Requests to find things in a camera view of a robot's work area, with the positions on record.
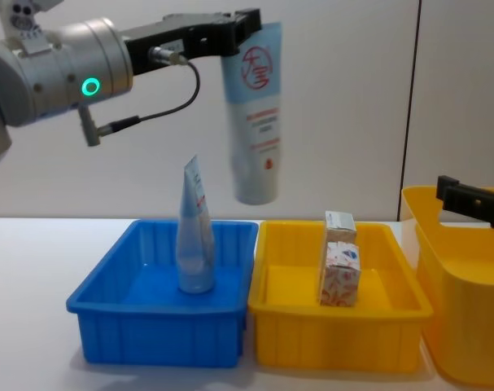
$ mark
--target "robotic arm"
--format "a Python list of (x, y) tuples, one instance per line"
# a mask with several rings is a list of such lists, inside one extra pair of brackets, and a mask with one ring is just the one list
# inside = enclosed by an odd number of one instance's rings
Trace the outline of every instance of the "robotic arm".
[(0, 0), (6, 39), (0, 41), (0, 159), (11, 145), (6, 126), (23, 126), (79, 111), (88, 145), (110, 134), (97, 128), (89, 106), (133, 87), (133, 77), (188, 59), (238, 53), (261, 29), (260, 11), (234, 15), (175, 14), (120, 32), (107, 19), (45, 31), (35, 14), (63, 0)]

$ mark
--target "blue plastic tray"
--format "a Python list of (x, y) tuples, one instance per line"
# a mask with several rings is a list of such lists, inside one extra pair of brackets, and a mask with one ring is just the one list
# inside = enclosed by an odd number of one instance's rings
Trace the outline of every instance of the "blue plastic tray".
[(213, 222), (212, 229), (216, 285), (188, 295), (177, 288), (177, 223), (131, 224), (67, 302), (88, 362), (237, 365), (258, 226)]

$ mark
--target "white table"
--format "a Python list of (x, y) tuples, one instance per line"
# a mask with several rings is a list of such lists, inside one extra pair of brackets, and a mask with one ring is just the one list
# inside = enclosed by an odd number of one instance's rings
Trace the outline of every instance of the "white table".
[[(260, 367), (251, 324), (235, 369), (87, 364), (65, 302), (131, 221), (0, 218), (0, 391), (461, 389), (437, 375), (423, 347), (411, 375)], [(400, 241), (400, 223), (388, 224)]]

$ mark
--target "cable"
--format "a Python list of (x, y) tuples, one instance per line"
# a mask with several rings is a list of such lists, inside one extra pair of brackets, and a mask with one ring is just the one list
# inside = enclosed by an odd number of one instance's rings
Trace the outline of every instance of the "cable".
[(181, 104), (180, 106), (177, 106), (175, 108), (171, 108), (170, 110), (166, 110), (164, 112), (157, 112), (156, 114), (150, 114), (149, 116), (130, 116), (130, 117), (125, 118), (123, 120), (111, 122), (110, 124), (107, 124), (107, 125), (99, 128), (98, 129), (98, 135), (100, 137), (107, 136), (109, 134), (113, 134), (116, 132), (120, 132), (121, 130), (127, 129), (130, 126), (137, 125), (140, 122), (154, 120), (156, 118), (160, 118), (161, 116), (168, 116), (169, 114), (173, 114), (175, 112), (179, 112), (179, 111), (183, 110), (184, 108), (188, 108), (198, 97), (199, 89), (201, 86), (201, 80), (200, 80), (199, 72), (198, 72), (198, 69), (196, 68), (196, 66), (194, 64), (192, 64), (190, 61), (187, 62), (187, 65), (194, 72), (195, 79), (196, 79), (195, 92), (193, 92), (193, 94), (189, 98), (189, 100), (187, 100), (185, 103)]

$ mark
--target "yellow bin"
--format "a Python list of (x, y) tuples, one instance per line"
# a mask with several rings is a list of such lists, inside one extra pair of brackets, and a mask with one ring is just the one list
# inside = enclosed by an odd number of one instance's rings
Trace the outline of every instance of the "yellow bin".
[(261, 224), (248, 306), (256, 357), (274, 367), (407, 372), (432, 315), (391, 229), (357, 224), (361, 281), (354, 308), (320, 306), (320, 222)]
[(406, 215), (417, 222), (418, 280), (435, 312), (424, 339), (446, 376), (494, 386), (494, 230), (442, 226), (435, 194), (403, 191)]

